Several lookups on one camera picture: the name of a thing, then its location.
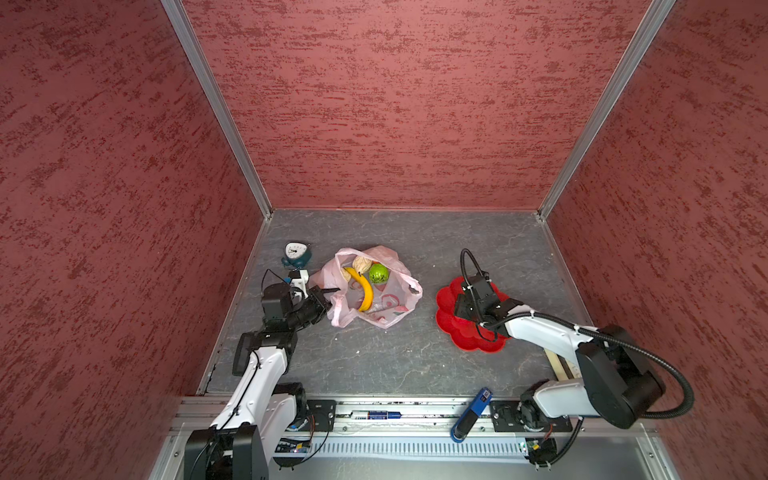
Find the pink plastic bag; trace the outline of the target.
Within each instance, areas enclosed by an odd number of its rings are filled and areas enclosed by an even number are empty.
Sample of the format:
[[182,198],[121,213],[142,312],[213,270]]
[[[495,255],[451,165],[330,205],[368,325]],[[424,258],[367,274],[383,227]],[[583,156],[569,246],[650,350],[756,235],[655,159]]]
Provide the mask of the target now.
[[[366,312],[359,311],[363,300],[362,287],[344,270],[345,267],[352,267],[358,255],[381,263],[390,270],[389,280],[383,285],[372,284],[368,272],[362,275],[370,282],[374,292],[373,304]],[[362,320],[380,329],[389,329],[411,314],[423,296],[422,286],[400,261],[398,254],[385,246],[364,251],[343,248],[310,277],[310,283],[324,290],[336,290],[336,293],[327,296],[331,302],[327,316],[337,328]]]

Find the green fake apple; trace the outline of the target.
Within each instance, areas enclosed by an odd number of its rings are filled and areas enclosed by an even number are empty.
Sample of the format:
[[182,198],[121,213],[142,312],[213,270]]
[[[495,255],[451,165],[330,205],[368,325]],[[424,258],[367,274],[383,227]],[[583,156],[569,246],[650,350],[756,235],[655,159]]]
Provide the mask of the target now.
[[374,262],[368,270],[368,279],[372,284],[386,284],[390,277],[390,270],[381,263]]

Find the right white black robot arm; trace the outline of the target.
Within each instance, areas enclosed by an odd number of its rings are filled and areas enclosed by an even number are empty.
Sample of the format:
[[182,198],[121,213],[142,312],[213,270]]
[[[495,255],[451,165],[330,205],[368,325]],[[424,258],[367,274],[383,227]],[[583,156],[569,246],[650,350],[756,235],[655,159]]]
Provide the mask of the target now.
[[543,381],[521,394],[520,422],[529,429],[540,430],[544,421],[565,416],[599,417],[627,429],[666,391],[650,359],[634,349],[633,338],[620,327],[575,325],[502,299],[481,275],[455,280],[450,291],[456,296],[455,317],[497,339],[535,344],[577,367],[577,378]]

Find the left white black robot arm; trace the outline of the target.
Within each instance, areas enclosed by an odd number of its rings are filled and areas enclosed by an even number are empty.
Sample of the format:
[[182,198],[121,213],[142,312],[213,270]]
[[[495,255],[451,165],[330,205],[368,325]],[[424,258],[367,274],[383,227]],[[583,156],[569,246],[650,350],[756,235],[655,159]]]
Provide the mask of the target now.
[[298,332],[327,315],[328,294],[314,286],[293,301],[293,288],[273,284],[262,296],[262,327],[241,335],[232,373],[241,378],[225,408],[206,429],[192,432],[184,450],[185,479],[266,479],[269,462],[289,426],[309,416],[299,383],[282,384]]

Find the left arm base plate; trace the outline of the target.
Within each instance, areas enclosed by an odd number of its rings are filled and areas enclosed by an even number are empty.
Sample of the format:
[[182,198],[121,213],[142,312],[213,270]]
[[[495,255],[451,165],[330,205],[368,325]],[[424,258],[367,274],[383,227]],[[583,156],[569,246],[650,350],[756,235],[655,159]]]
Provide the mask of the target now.
[[308,399],[304,423],[300,432],[330,432],[334,429],[338,402],[328,399]]

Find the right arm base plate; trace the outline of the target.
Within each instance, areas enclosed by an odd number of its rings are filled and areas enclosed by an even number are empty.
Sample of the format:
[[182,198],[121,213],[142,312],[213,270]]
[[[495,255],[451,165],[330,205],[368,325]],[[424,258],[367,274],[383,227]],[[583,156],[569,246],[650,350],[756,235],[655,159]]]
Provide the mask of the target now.
[[546,434],[573,430],[566,417],[547,417],[533,401],[495,400],[490,403],[494,431]]

